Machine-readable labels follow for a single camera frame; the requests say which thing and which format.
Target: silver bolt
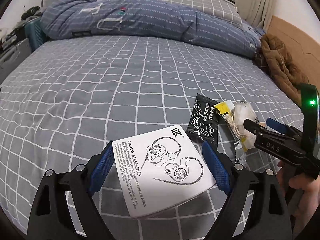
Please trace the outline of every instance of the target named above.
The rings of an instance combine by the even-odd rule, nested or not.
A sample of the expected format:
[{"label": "silver bolt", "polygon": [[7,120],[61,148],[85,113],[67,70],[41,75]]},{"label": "silver bolt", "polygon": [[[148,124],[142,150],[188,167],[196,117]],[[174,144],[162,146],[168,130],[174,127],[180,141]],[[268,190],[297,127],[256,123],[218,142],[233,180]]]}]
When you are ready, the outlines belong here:
[{"label": "silver bolt", "polygon": [[273,175],[273,170],[267,169],[267,174],[268,174],[269,176],[272,176],[272,175]]},{"label": "silver bolt", "polygon": [[80,164],[76,167],[76,170],[77,171],[83,171],[84,170],[84,165],[83,164]]},{"label": "silver bolt", "polygon": [[53,171],[52,170],[48,170],[46,171],[45,175],[50,177],[51,175],[53,174]]},{"label": "silver bolt", "polygon": [[239,163],[236,163],[235,168],[236,168],[236,170],[241,171],[243,169],[243,166]]}]

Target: earphone box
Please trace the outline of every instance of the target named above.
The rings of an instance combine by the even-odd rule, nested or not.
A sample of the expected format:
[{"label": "earphone box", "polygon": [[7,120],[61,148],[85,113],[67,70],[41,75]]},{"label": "earphone box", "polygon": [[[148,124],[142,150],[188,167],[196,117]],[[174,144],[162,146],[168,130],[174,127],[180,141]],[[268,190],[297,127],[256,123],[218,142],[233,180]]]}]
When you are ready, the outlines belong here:
[{"label": "earphone box", "polygon": [[112,142],[124,199],[133,218],[180,205],[215,179],[180,125]]}]

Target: hand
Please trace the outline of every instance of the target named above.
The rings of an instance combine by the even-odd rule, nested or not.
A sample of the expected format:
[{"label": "hand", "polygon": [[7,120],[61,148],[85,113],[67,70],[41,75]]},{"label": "hand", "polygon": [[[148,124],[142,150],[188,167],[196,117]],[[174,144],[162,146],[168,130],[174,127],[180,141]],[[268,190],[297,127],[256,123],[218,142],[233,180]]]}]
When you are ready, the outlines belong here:
[{"label": "hand", "polygon": [[[278,167],[281,168],[284,166],[284,162],[280,161],[278,163]],[[283,188],[283,172],[284,169],[280,169],[277,173],[277,179],[279,184],[283,190],[283,194],[285,195]],[[289,180],[289,186],[295,189],[302,189],[304,194],[299,202],[298,208],[293,214],[296,218],[294,229],[293,229],[293,237],[296,237],[309,222],[313,214],[320,203],[320,177],[316,180],[302,173],[297,175]]]}]

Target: black packet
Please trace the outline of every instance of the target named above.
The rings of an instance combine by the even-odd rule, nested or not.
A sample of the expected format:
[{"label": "black packet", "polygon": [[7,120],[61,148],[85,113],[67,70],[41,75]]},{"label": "black packet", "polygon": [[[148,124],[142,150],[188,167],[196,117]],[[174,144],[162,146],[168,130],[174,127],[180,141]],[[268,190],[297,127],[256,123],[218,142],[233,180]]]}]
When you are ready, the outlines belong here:
[{"label": "black packet", "polygon": [[189,125],[188,137],[195,143],[210,141],[217,149],[220,111],[214,107],[219,102],[197,94]]}]

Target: wooden headboard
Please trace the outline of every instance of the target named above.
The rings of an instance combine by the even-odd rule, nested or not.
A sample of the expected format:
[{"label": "wooden headboard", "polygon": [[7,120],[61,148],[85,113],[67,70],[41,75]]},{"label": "wooden headboard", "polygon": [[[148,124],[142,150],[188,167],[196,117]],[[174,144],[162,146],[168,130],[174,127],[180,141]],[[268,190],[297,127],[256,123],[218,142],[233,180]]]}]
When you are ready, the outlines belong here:
[{"label": "wooden headboard", "polygon": [[320,44],[296,26],[276,16],[272,17],[268,33],[282,40],[293,62],[308,76],[309,84],[316,85],[320,90]]}]

